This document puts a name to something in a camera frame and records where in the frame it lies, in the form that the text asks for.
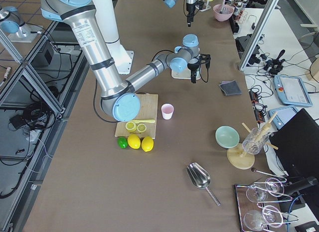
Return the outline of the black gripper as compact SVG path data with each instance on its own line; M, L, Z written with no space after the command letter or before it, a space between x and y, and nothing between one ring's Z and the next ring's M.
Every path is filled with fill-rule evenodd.
M197 69L202 64L205 64L205 67L208 71L210 68L210 61L211 61L210 54L199 54L196 58L194 58L194 61L187 64L187 68L191 71L190 79L192 83L196 83Z
M202 9L204 4L203 0L186 0L186 11L187 11L187 26L191 27L193 18L195 16L195 8L198 6L199 9Z

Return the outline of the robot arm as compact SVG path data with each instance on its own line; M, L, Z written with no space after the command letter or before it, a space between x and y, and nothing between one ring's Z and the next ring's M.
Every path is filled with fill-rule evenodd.
M209 55L200 53L197 36L187 34L182 46L176 47L174 52L156 56L144 68L123 80L113 58L115 51L108 48L105 41L112 31L117 31L112 0L40 1L44 18L71 27L102 90L101 109L117 121L127 122L138 115L141 103L135 91L164 70L170 68L182 72L188 68L195 73L201 60L209 58Z
M162 0L167 7L172 8L175 6L178 0ZM186 16L187 26L191 27L191 23L194 21L195 15L203 9L204 0L184 0L183 12Z

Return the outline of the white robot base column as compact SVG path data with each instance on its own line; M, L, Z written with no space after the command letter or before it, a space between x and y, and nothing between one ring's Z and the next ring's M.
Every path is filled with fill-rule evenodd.
M130 74L134 52L125 50L120 42L112 0L93 0L96 20L119 74Z

